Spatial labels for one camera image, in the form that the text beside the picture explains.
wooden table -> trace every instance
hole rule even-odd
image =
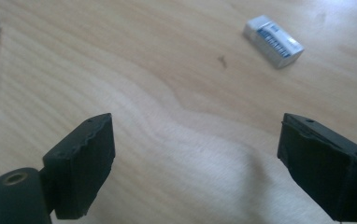
[[[262,14],[296,63],[242,36]],[[53,223],[334,223],[276,154],[285,112],[357,143],[357,1],[0,0],[0,18],[0,175],[113,115],[112,173]]]

